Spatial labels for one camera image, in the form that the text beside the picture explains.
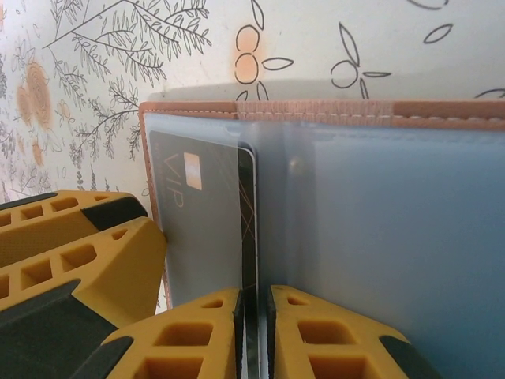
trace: card holder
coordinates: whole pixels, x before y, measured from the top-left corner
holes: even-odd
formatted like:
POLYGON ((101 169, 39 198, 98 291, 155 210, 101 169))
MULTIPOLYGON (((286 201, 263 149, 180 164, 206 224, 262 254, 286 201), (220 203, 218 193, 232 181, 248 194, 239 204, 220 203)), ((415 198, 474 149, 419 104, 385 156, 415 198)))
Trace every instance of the card holder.
POLYGON ((146 152, 149 127, 256 149, 260 307, 269 285, 297 287, 397 328, 458 378, 505 376, 504 115, 477 101, 140 107, 146 152))

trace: wallpaper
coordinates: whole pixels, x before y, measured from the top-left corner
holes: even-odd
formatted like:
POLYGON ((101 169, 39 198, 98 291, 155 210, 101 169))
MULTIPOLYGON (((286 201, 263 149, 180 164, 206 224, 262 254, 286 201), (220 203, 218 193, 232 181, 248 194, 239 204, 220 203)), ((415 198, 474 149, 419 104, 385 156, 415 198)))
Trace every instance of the wallpaper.
POLYGON ((127 191, 147 99, 502 99, 505 2, 0 0, 0 201, 127 191))

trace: white stitching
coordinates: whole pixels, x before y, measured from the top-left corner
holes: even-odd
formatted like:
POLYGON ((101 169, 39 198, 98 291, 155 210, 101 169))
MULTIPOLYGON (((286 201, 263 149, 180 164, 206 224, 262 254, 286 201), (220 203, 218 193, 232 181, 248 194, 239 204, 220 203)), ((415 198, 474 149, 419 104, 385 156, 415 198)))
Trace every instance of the white stitching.
POLYGON ((248 115, 248 114, 265 114, 274 116, 315 116, 315 117, 349 117, 349 118, 400 118, 400 119, 411 119, 411 120, 432 120, 432 121, 465 121, 465 122, 502 122, 505 121, 503 118, 481 118, 481 117, 439 117, 439 116, 401 116, 399 114, 345 114, 345 113, 305 113, 305 112, 225 112, 225 111, 183 111, 183 110, 167 110, 167 109, 146 109, 144 112, 156 112, 156 113, 203 113, 203 114, 229 114, 229 115, 248 115))

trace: black rubber pad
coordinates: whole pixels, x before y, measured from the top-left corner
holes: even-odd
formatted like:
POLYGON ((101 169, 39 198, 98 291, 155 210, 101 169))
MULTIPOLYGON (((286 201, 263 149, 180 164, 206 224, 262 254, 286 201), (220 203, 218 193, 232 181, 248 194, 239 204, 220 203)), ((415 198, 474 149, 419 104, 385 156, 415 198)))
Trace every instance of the black rubber pad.
POLYGON ((73 280, 0 312, 0 378, 68 378, 117 330, 72 296, 73 280))
POLYGON ((244 299, 242 291, 238 293, 237 304, 234 309, 235 328, 235 369, 237 378, 242 377, 242 344, 244 342, 244 299))
POLYGON ((409 379, 442 379, 410 343, 393 336, 381 336, 379 340, 409 379))
POLYGON ((121 337, 96 349, 70 379, 106 379, 131 344, 132 337, 121 337))
POLYGON ((55 197, 56 195, 58 195, 58 194, 55 192, 49 192, 49 193, 43 193, 42 195, 35 195, 35 196, 26 197, 26 198, 20 199, 20 200, 10 201, 8 203, 0 204, 0 211, 3 211, 4 209, 20 207, 22 205, 26 205, 26 204, 30 204, 30 203, 35 203, 36 201, 51 199, 52 197, 55 197))
POLYGON ((268 353, 268 377, 274 378, 275 368, 275 321, 277 309, 275 308, 274 294, 268 289, 267 297, 267 353, 268 353))
POLYGON ((99 231, 105 231, 137 217, 148 216, 142 204, 135 197, 122 197, 80 211, 99 231))

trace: card chip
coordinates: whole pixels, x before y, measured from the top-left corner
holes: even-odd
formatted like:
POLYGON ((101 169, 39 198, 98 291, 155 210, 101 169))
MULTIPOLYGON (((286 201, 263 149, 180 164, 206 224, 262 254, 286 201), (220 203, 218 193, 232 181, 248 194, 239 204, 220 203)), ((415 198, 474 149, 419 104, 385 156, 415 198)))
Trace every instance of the card chip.
POLYGON ((188 186, 202 190, 202 176, 200 173, 200 157, 189 152, 184 153, 186 183, 188 186))

